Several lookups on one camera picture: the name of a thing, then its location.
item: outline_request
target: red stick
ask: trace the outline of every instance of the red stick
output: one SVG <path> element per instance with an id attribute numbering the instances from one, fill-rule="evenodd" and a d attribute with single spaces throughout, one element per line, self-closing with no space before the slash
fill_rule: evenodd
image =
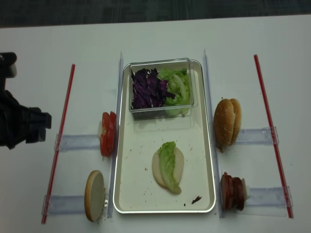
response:
<path id="1" fill-rule="evenodd" d="M 268 104 L 268 98 L 267 98 L 266 90 L 265 90 L 265 87 L 263 84 L 260 64 L 259 64 L 258 56 L 256 54 L 254 55 L 254 59 L 255 59 L 256 69 L 257 69 L 259 83 L 260 83 L 260 87 L 261 87 L 262 97 L 263 97 L 263 101 L 264 101 L 264 106 L 265 106 L 266 112 L 267 112 L 269 127 L 271 129 L 274 129 L 273 121 L 272 121 L 272 117 L 271 117 L 271 113 L 270 113 L 270 108 L 269 108 L 269 104 Z M 275 136 L 275 133 L 273 131 L 271 131 L 271 136 L 272 136 L 273 141 L 276 141 L 276 136 Z M 286 185 L 285 175 L 284 175 L 283 166 L 282 166 L 282 162 L 281 162 L 280 151 L 278 149 L 278 144 L 273 144 L 273 145 L 274 145 L 274 151 L 276 153 L 276 161 L 277 161 L 278 171 L 280 173 L 282 186 L 284 188 L 284 197 L 285 197 L 286 204 L 287 204 L 288 217 L 293 218 L 294 217 L 293 216 L 293 210 L 292 210 L 290 199 L 289 199 L 289 196 L 287 193 L 287 185 Z"/>
<path id="2" fill-rule="evenodd" d="M 67 107 L 68 107 L 68 102 L 69 102 L 69 96 L 70 96 L 70 91 L 71 91 L 71 86 L 72 86 L 72 81 L 73 81 L 74 69 L 75 69 L 75 64 L 72 64 L 68 88 L 67 88 L 67 94 L 66 94 L 66 99 L 65 99 L 65 104 L 64 104 L 64 110 L 63 110 L 63 115 L 62 115 L 62 120 L 60 123 L 58 137 L 57 137 L 57 144 L 56 144 L 57 148 L 56 148 L 55 154 L 54 154 L 52 170 L 51 170 L 51 175 L 50 175 L 50 181 L 49 181 L 49 187 L 48 187 L 48 191 L 47 191 L 47 197 L 46 197 L 45 203 L 44 203 L 44 205 L 45 205 L 44 210 L 45 211 L 44 211 L 44 215 L 42 216 L 42 220 L 41 220 L 42 224 L 45 224 L 45 222 L 47 220 L 47 216 L 48 216 L 49 201 L 50 201 L 50 196 L 52 193 L 54 174 L 55 174 L 56 163 L 57 163 L 58 153 L 59 153 L 59 150 L 58 150 L 59 149 L 59 142 L 60 142 L 60 139 L 62 138 L 62 135 L 63 135 L 63 129 L 64 129 Z"/>

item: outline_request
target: tomato slice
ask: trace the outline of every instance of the tomato slice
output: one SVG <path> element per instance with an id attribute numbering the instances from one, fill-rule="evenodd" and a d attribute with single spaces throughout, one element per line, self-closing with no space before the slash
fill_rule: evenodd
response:
<path id="1" fill-rule="evenodd" d="M 102 156 L 109 156 L 109 151 L 108 151 L 108 147 L 107 147 L 107 134 L 101 135 L 100 145 L 101 145 Z"/>
<path id="2" fill-rule="evenodd" d="M 102 134 L 108 133 L 108 128 L 109 128 L 109 122 L 110 122 L 110 116 L 108 113 L 103 113 L 103 118 L 102 118 Z"/>
<path id="3" fill-rule="evenodd" d="M 108 148 L 109 153 L 113 151 L 116 121 L 117 121 L 117 115 L 114 112 L 110 112 L 110 121 L 109 121 L 108 136 L 107 136 L 107 148 Z"/>
<path id="4" fill-rule="evenodd" d="M 102 118 L 102 135 L 100 140 L 100 148 L 102 156 L 109 156 L 109 150 L 107 147 L 107 137 L 108 137 L 108 128 L 109 128 L 110 116 L 108 113 L 103 113 Z"/>

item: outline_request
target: red cabbage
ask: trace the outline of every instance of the red cabbage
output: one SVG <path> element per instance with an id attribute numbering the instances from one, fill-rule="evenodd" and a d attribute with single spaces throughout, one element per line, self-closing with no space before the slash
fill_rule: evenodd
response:
<path id="1" fill-rule="evenodd" d="M 173 93 L 167 91 L 168 81 L 158 79 L 157 75 L 156 69 L 141 69 L 135 74 L 131 71 L 133 109 L 161 107 L 166 97 L 175 98 Z"/>

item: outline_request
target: crumb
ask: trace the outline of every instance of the crumb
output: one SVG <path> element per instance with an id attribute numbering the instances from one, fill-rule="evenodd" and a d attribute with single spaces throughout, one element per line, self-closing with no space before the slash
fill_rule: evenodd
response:
<path id="1" fill-rule="evenodd" d="M 194 200 L 192 201 L 191 204 L 195 204 L 195 203 L 196 203 L 197 201 L 199 201 L 201 198 L 202 198 L 202 197 L 197 196 L 196 199 L 194 199 Z"/>

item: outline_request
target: gray carpet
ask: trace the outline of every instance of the gray carpet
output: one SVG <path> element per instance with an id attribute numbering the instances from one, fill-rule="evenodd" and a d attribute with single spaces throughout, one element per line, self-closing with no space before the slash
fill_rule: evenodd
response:
<path id="1" fill-rule="evenodd" d="M 2 27 L 309 13 L 311 0 L 0 0 Z"/>

